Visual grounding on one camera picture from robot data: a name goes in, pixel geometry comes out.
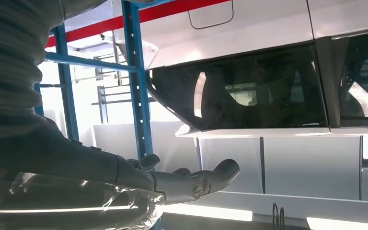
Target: blue metal beam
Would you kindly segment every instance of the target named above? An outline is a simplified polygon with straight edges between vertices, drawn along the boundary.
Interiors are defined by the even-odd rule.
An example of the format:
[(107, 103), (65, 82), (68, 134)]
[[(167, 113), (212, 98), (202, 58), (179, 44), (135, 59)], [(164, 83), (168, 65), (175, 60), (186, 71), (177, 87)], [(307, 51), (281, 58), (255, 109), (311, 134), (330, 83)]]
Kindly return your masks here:
[(124, 66), (110, 62), (98, 61), (94, 59), (80, 58), (60, 53), (46, 52), (46, 61), (53, 61), (59, 64), (69, 64), (76, 66), (90, 66), (94, 68), (113, 69), (136, 72), (138, 69), (134, 66)]
[[(53, 29), (56, 41), (57, 56), (67, 57), (68, 49), (66, 42), (66, 30), (63, 25)], [(77, 117), (75, 115), (74, 95), (72, 93), (71, 73), (69, 65), (58, 64), (58, 74), (60, 76), (60, 84), (65, 87), (61, 88), (63, 97), (64, 115), (66, 119), (67, 137), (79, 140)]]
[(146, 91), (146, 76), (143, 63), (142, 40), (140, 34), (139, 8), (135, 4), (122, 1), (122, 12), (126, 41), (126, 60), (128, 65), (136, 66), (136, 73), (129, 73), (130, 93), (132, 95), (133, 117), (135, 120), (138, 159), (153, 153), (150, 130), (149, 101)]
[(62, 84), (39, 84), (40, 88), (64, 88), (65, 85)]
[(174, 1), (174, 0), (155, 0), (153, 2), (148, 2), (148, 3), (140, 3), (140, 2), (134, 2), (134, 4), (139, 7), (139, 9), (143, 9), (143, 8), (147, 8), (147, 7), (152, 7), (155, 5), (160, 5), (163, 3), (167, 3), (170, 1)]
[[(41, 91), (40, 91), (40, 84), (39, 84), (39, 83), (34, 84), (34, 90), (35, 90), (36, 92), (38, 92), (40, 95), (42, 94), (42, 93), (41, 93)], [(35, 112), (37, 115), (44, 116), (43, 105), (36, 106), (36, 107), (34, 108), (34, 112)]]

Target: white vehicle body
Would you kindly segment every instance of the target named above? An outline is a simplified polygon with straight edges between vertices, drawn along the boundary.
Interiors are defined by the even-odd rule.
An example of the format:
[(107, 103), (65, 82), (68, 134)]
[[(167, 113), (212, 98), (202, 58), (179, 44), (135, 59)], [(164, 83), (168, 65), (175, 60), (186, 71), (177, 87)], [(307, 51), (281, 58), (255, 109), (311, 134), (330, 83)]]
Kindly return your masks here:
[[(120, 1), (114, 1), (114, 16), (121, 15), (120, 9)], [(327, 37), (337, 39), (368, 34), (368, 0), (229, 0), (142, 23), (141, 31), (144, 41), (159, 48), (150, 66), (152, 69), (316, 42)], [(116, 30), (116, 36), (123, 38), (123, 29)], [(323, 47), (315, 46), (316, 58), (321, 59)], [(322, 75), (327, 68), (325, 65), (319, 61), (322, 93), (325, 94), (326, 106), (329, 106), (338, 101), (330, 102), (332, 95), (327, 91), (331, 89), (324, 83)], [(333, 112), (339, 112), (337, 107), (336, 112), (326, 108), (328, 122), (322, 127), (219, 128), (201, 131), (193, 128), (179, 135), (233, 138), (368, 134), (368, 124), (341, 125), (337, 122), (337, 125), (332, 125), (331, 119), (340, 119), (339, 114), (332, 115)]]

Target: robotic arm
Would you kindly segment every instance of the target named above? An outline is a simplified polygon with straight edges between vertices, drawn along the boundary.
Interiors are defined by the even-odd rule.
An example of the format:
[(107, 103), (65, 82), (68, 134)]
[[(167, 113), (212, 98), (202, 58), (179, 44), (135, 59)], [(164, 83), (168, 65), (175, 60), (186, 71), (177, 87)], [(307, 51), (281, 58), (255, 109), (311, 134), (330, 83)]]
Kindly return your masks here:
[[(50, 29), (103, 2), (0, 0), (0, 229), (102, 229), (104, 223), (128, 224), (130, 219), (143, 223), (151, 218), (146, 215), (149, 204), (197, 200), (225, 188), (239, 173), (233, 160), (213, 171), (154, 172), (160, 161), (156, 155), (125, 160), (85, 147), (34, 114), (41, 97), (33, 85), (41, 80), (37, 65), (44, 60)], [(137, 198), (133, 204), (131, 196)], [(118, 210), (109, 207), (117, 204), (137, 208), (113, 214)]]

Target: dark glass window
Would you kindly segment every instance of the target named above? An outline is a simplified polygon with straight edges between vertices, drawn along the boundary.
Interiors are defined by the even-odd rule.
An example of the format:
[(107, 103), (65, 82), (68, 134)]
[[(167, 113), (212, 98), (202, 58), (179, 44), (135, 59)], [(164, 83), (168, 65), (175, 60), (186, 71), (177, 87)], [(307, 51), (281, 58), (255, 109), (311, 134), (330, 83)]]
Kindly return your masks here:
[(342, 119), (368, 119), (368, 34), (344, 38), (339, 107)]
[(312, 45), (151, 70), (148, 90), (191, 127), (325, 127)]

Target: white wall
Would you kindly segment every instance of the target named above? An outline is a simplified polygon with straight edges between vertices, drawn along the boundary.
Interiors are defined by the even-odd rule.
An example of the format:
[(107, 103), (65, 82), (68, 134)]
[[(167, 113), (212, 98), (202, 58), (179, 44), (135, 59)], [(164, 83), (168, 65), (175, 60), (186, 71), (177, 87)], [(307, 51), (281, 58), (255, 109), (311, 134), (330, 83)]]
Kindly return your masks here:
[[(192, 172), (199, 170), (194, 140), (174, 135), (181, 125), (180, 121), (150, 123), (153, 151), (161, 159), (158, 171), (173, 172), (181, 167)], [(138, 158), (133, 124), (95, 125), (94, 133), (97, 147), (104, 151), (126, 159)]]
[[(60, 84), (58, 65), (56, 63), (43, 62), (39, 65), (39, 69), (43, 73), (42, 84)], [(95, 75), (93, 68), (81, 69), (81, 71), (76, 73), (74, 67), (71, 66), (70, 70), (72, 79), (76, 77), (92, 77)], [(101, 122), (99, 120), (99, 110), (91, 105), (94, 102), (98, 102), (95, 83), (95, 79), (85, 80), (72, 86), (80, 141), (86, 146), (95, 145), (92, 126)], [(54, 120), (60, 131), (66, 137), (67, 129), (61, 89), (41, 88), (41, 94), (45, 116)]]

